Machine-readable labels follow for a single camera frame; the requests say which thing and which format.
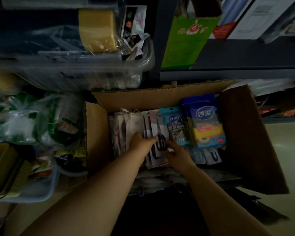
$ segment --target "beige floor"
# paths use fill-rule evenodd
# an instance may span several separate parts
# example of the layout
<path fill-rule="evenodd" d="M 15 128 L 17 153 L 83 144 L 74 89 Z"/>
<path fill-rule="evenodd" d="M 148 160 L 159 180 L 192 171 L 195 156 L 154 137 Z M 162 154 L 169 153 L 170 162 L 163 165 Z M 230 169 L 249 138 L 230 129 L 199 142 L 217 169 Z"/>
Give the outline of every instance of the beige floor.
<path fill-rule="evenodd" d="M 279 157 L 291 194 L 269 196 L 243 190 L 261 197 L 261 202 L 291 219 L 289 222 L 268 227 L 274 236 L 295 236 L 295 123 L 269 124 L 266 128 Z M 35 218 L 62 197 L 63 193 L 56 193 L 45 202 L 18 205 L 8 220 L 5 236 L 18 236 Z"/>

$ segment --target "forearm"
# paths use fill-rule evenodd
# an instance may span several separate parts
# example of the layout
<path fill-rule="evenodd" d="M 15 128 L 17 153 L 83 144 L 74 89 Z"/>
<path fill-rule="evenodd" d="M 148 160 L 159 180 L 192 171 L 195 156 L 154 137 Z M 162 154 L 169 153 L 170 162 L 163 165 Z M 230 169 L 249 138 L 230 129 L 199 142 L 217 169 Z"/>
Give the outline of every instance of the forearm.
<path fill-rule="evenodd" d="M 25 235 L 110 235 L 143 159 L 128 151 L 39 217 Z"/>
<path fill-rule="evenodd" d="M 212 235 L 271 235 L 197 166 L 183 173 Z"/>

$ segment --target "hand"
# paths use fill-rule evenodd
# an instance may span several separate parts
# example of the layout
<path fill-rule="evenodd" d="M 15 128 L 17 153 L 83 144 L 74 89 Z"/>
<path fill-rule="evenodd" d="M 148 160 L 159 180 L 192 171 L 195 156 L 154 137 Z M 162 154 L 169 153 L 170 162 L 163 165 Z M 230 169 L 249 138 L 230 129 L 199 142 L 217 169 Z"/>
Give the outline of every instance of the hand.
<path fill-rule="evenodd" d="M 189 152 L 182 146 L 169 140 L 166 141 L 166 145 L 174 150 L 173 152 L 165 151 L 168 163 L 180 174 L 183 175 L 190 167 L 196 166 L 196 164 L 192 161 Z"/>
<path fill-rule="evenodd" d="M 143 138 L 143 133 L 138 131 L 131 138 L 129 151 L 136 151 L 140 157 L 144 158 L 157 140 L 158 137 L 145 139 Z"/>

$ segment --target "green box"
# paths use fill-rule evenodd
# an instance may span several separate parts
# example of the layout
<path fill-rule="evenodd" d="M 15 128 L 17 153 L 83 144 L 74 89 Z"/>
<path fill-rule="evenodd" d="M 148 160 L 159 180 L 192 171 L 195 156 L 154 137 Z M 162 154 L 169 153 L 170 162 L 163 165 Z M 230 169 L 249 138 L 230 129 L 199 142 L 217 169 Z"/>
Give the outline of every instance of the green box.
<path fill-rule="evenodd" d="M 195 19 L 174 17 L 162 70 L 190 69 L 219 20 L 220 16 Z"/>

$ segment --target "teal package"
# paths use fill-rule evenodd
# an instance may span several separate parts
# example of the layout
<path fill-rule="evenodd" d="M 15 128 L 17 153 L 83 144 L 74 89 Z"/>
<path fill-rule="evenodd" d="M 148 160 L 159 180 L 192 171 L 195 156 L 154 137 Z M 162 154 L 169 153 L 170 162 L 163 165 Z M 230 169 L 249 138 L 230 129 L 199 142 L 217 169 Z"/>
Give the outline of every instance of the teal package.
<path fill-rule="evenodd" d="M 189 144 L 186 122 L 180 107 L 160 108 L 159 112 L 162 114 L 163 122 L 168 128 L 169 138 L 181 146 Z"/>

